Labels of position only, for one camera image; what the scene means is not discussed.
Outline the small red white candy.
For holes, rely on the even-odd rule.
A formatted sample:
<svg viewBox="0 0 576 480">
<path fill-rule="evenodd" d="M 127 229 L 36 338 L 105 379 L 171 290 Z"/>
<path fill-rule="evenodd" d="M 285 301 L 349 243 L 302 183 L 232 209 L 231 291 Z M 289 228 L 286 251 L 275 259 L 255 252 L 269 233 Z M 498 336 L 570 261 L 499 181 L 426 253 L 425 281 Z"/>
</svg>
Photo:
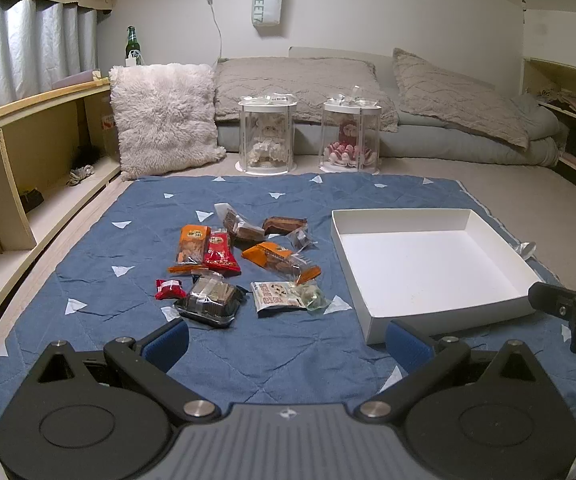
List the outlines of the small red white candy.
<svg viewBox="0 0 576 480">
<path fill-rule="evenodd" d="M 157 280 L 156 293 L 157 300 L 183 300 L 186 292 L 179 280 Z"/>
</svg>

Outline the black tray cake package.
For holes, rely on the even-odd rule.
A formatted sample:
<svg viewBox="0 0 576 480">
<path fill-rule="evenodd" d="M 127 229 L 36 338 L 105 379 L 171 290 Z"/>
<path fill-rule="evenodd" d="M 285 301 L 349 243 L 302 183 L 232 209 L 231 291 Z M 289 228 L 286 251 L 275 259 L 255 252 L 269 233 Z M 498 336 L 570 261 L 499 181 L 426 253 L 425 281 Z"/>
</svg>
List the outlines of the black tray cake package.
<svg viewBox="0 0 576 480">
<path fill-rule="evenodd" d="M 226 328 L 246 302 L 248 290 L 225 281 L 221 275 L 197 274 L 186 296 L 174 302 L 181 316 L 198 323 Z"/>
</svg>

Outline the small green candy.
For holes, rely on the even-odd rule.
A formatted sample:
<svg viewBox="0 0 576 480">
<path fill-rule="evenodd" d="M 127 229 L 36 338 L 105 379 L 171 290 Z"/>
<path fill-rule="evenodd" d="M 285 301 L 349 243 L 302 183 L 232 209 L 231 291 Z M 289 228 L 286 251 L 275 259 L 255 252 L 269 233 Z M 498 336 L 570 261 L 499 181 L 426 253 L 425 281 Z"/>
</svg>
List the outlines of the small green candy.
<svg viewBox="0 0 576 480">
<path fill-rule="evenodd" d="M 328 299 L 317 284 L 297 285 L 294 290 L 302 306 L 308 311 L 325 310 L 329 306 Z"/>
</svg>

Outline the red snack pack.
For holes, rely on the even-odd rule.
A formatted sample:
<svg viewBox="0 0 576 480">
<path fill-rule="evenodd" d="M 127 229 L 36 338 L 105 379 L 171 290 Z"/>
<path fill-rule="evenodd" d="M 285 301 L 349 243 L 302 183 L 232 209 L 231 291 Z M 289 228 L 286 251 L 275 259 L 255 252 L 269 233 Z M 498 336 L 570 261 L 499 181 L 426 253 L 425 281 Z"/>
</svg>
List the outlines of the red snack pack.
<svg viewBox="0 0 576 480">
<path fill-rule="evenodd" d="M 232 251 L 230 233 L 226 230 L 212 231 L 208 238 L 203 264 L 211 271 L 222 275 L 238 275 L 240 266 Z"/>
</svg>

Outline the orange snack pack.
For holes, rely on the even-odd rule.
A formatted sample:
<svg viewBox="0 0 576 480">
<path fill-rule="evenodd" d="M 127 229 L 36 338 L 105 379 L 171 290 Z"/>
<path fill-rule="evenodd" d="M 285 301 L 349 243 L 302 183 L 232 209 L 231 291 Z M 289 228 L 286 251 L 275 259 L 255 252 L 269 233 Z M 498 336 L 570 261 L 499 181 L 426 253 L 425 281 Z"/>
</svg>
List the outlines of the orange snack pack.
<svg viewBox="0 0 576 480">
<path fill-rule="evenodd" d="M 274 242 L 253 245 L 244 250 L 241 257 L 260 268 L 283 275 L 297 285 L 315 280 L 322 273 L 317 264 Z"/>
<path fill-rule="evenodd" d="M 186 224 L 181 229 L 177 256 L 168 272 L 174 275 L 192 274 L 204 268 L 204 254 L 208 248 L 211 229 L 199 224 Z"/>
</svg>

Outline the white soup packet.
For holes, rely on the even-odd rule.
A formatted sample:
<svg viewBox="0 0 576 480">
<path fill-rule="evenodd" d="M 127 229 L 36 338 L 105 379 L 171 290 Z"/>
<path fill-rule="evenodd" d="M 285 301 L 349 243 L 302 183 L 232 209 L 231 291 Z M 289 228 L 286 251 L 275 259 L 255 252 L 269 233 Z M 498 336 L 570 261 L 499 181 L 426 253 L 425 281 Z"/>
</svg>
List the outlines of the white soup packet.
<svg viewBox="0 0 576 480">
<path fill-rule="evenodd" d="M 290 282 L 252 282 L 251 291 L 259 318 L 278 312 L 306 309 L 297 286 Z"/>
</svg>

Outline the clear pastry cake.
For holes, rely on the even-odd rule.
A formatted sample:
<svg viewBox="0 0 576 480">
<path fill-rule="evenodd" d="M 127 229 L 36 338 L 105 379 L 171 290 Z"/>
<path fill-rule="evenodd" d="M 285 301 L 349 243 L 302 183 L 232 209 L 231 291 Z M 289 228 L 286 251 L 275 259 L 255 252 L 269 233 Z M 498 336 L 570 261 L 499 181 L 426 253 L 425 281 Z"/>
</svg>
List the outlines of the clear pastry cake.
<svg viewBox="0 0 576 480">
<path fill-rule="evenodd" d="M 246 220 L 241 214 L 238 214 L 233 206 L 229 203 L 217 203 L 214 210 L 222 225 L 235 240 L 245 243 L 262 243 L 265 240 L 264 229 L 255 226 Z"/>
</svg>

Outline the small clear candy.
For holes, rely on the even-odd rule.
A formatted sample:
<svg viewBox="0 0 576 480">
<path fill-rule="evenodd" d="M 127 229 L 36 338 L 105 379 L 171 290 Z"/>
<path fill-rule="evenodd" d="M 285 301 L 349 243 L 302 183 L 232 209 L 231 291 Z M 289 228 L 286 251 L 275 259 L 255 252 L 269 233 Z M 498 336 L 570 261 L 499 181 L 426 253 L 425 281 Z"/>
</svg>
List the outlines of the small clear candy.
<svg viewBox="0 0 576 480">
<path fill-rule="evenodd" d="M 302 252 L 302 250 L 317 245 L 317 241 L 311 236 L 307 226 L 299 226 L 297 229 L 288 233 L 286 237 L 297 252 Z"/>
</svg>

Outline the brown gold snack bar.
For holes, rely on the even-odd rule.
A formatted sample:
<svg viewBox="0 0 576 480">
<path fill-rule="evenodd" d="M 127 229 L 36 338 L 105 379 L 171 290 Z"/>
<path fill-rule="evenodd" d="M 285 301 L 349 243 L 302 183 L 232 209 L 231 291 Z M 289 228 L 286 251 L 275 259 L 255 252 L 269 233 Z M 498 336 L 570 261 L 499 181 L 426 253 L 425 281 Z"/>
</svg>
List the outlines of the brown gold snack bar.
<svg viewBox="0 0 576 480">
<path fill-rule="evenodd" d="M 270 217 L 264 220 L 262 229 L 264 229 L 266 236 L 270 236 L 271 234 L 287 235 L 296 229 L 303 228 L 307 224 L 308 220 L 306 219 Z"/>
</svg>

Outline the beige textured pillow right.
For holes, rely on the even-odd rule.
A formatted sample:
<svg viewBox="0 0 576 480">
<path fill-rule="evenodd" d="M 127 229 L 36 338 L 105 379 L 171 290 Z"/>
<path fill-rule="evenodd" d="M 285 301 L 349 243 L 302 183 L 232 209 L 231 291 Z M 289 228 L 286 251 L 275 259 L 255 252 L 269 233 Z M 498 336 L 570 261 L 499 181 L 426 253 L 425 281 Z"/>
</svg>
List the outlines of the beige textured pillow right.
<svg viewBox="0 0 576 480">
<path fill-rule="evenodd" d="M 526 150 L 529 137 L 509 99 L 481 82 L 393 50 L 393 75 L 402 110 L 439 119 Z"/>
</svg>

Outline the beige textured pillow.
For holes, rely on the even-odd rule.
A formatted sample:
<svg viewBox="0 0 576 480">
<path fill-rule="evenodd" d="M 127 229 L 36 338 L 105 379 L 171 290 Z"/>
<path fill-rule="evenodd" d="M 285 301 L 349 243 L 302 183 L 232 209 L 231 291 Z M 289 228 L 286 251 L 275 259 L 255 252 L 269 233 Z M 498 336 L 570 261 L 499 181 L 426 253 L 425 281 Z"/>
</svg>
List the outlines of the beige textured pillow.
<svg viewBox="0 0 576 480">
<path fill-rule="evenodd" d="M 509 99 L 481 82 L 393 50 L 393 75 L 402 110 L 439 119 L 526 150 L 529 137 Z"/>
<path fill-rule="evenodd" d="M 239 118 L 243 96 L 292 94 L 298 101 L 296 122 L 316 124 L 322 106 L 331 96 L 347 96 L 354 87 L 361 97 L 381 107 L 381 129 L 398 130 L 399 116 L 388 94 L 381 89 L 375 65 L 350 58 L 228 58 L 218 63 L 215 73 L 215 120 Z"/>
</svg>

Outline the fluffy white pillow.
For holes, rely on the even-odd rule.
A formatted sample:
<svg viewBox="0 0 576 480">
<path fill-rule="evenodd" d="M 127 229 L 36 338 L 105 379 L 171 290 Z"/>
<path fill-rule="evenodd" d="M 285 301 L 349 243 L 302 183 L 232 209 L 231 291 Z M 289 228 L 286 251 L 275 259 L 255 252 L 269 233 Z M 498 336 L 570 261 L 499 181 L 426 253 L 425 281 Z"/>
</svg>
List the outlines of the fluffy white pillow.
<svg viewBox="0 0 576 480">
<path fill-rule="evenodd" d="M 161 176 L 225 157 L 218 144 L 211 66 L 114 66 L 109 80 L 123 179 Z"/>
</svg>

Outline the clear case white plush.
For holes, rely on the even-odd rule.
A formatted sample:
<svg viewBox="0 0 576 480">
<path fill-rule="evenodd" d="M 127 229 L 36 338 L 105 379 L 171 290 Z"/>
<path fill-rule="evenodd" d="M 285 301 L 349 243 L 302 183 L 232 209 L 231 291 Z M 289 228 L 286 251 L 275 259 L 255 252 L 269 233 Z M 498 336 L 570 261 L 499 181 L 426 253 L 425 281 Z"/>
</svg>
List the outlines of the clear case white plush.
<svg viewBox="0 0 576 480">
<path fill-rule="evenodd" d="M 280 176 L 294 169 L 293 94 L 243 96 L 236 169 L 253 176 Z"/>
</svg>

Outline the beige textured pillow left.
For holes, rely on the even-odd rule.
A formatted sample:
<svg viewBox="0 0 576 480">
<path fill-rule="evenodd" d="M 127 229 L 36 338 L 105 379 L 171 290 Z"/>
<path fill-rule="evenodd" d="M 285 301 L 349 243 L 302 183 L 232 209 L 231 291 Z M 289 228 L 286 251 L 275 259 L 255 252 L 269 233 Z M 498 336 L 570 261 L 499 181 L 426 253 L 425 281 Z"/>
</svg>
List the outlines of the beige textured pillow left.
<svg viewBox="0 0 576 480">
<path fill-rule="evenodd" d="M 239 118 L 243 96 L 292 94 L 298 101 L 296 122 L 316 124 L 322 106 L 331 96 L 347 96 L 354 87 L 361 97 L 381 107 L 381 129 L 398 130 L 399 116 L 388 94 L 381 89 L 375 65 L 350 58 L 228 58 L 218 63 L 215 73 L 215 120 Z"/>
</svg>

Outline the green glass bottle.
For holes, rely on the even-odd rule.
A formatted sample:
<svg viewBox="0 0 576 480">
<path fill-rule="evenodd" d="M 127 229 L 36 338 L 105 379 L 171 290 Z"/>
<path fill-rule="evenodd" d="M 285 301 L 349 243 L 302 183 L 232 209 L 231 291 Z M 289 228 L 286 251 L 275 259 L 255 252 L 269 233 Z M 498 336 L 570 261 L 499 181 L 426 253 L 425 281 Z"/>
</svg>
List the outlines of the green glass bottle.
<svg viewBox="0 0 576 480">
<path fill-rule="evenodd" d="M 142 47 L 138 42 L 136 28 L 133 25 L 126 28 L 125 63 L 127 66 L 143 64 Z"/>
</svg>

